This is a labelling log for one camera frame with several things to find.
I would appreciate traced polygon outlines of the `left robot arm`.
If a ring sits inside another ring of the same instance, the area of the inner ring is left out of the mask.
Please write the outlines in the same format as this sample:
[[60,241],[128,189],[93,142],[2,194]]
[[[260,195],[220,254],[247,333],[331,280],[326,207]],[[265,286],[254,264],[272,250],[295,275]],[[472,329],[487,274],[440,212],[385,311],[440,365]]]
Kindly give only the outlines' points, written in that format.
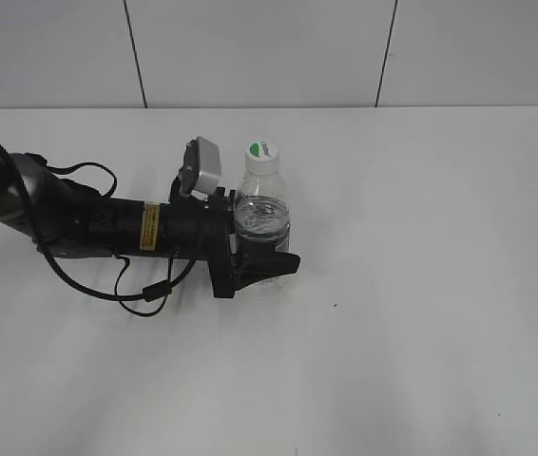
[[[169,295],[196,262],[207,264],[213,294],[231,298],[251,284],[296,273],[298,255],[273,240],[256,243],[236,231],[234,191],[218,185],[218,147],[191,140],[166,203],[117,199],[68,178],[75,166],[51,167],[37,154],[8,153],[0,144],[0,222],[29,237],[50,268],[77,291],[108,301],[152,302]],[[60,258],[184,259],[175,278],[138,294],[102,293],[71,278]]]

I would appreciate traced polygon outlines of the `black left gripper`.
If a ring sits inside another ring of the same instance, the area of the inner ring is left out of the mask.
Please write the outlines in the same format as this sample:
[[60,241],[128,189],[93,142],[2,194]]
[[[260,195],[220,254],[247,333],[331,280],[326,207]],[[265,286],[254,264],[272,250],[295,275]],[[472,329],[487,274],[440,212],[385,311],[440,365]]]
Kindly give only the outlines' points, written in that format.
[[263,280],[293,275],[300,265],[298,255],[284,252],[243,256],[235,278],[230,238],[234,233],[233,212],[240,200],[239,190],[218,187],[206,199],[178,196],[168,205],[167,239],[175,257],[205,261],[216,298],[233,298],[236,285],[246,288]]

